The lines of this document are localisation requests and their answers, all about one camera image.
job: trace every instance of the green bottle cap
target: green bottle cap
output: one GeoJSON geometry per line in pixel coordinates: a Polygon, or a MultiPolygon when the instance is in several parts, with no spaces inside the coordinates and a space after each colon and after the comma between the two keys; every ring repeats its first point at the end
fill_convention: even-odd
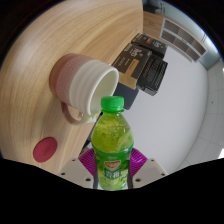
{"type": "Polygon", "coordinates": [[[122,112],[124,107],[124,98],[121,96],[102,97],[101,107],[103,112],[122,112]]]}

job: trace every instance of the yellow-green liquid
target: yellow-green liquid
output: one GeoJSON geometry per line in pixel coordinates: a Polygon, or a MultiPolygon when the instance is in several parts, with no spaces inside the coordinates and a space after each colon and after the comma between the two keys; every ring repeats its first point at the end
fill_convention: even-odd
{"type": "Polygon", "coordinates": [[[104,112],[93,130],[92,145],[101,188],[122,190],[127,183],[133,133],[121,113],[104,112]]]}

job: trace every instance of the plastic bottle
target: plastic bottle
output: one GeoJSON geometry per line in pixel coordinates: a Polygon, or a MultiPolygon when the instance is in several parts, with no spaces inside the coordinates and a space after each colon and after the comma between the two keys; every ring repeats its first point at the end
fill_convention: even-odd
{"type": "Polygon", "coordinates": [[[99,184],[104,190],[122,190],[127,184],[134,140],[132,130],[122,115],[123,106],[123,97],[103,97],[103,115],[92,132],[99,184]]]}

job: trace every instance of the black container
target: black container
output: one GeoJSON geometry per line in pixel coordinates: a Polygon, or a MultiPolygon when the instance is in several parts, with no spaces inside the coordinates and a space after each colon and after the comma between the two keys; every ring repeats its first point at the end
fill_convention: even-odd
{"type": "Polygon", "coordinates": [[[128,44],[112,64],[119,71],[119,83],[135,90],[151,54],[152,51],[146,48],[128,44]]]}
{"type": "Polygon", "coordinates": [[[145,34],[137,34],[135,38],[131,41],[132,44],[135,44],[137,46],[144,47],[150,51],[152,51],[152,54],[157,55],[160,58],[164,58],[167,50],[167,45],[155,40],[145,34]]]}
{"type": "Polygon", "coordinates": [[[167,65],[168,63],[161,58],[151,55],[138,79],[137,87],[154,96],[160,88],[167,65]]]}

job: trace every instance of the white wall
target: white wall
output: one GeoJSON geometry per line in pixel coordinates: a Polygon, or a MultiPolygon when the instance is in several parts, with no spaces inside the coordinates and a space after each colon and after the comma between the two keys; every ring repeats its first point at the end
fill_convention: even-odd
{"type": "Polygon", "coordinates": [[[139,91],[124,117],[133,129],[134,147],[172,173],[199,133],[208,96],[207,70],[168,47],[168,67],[155,96],[139,91]]]}
{"type": "Polygon", "coordinates": [[[177,170],[218,159],[224,148],[224,64],[219,60],[208,70],[206,114],[197,139],[177,170]]]}

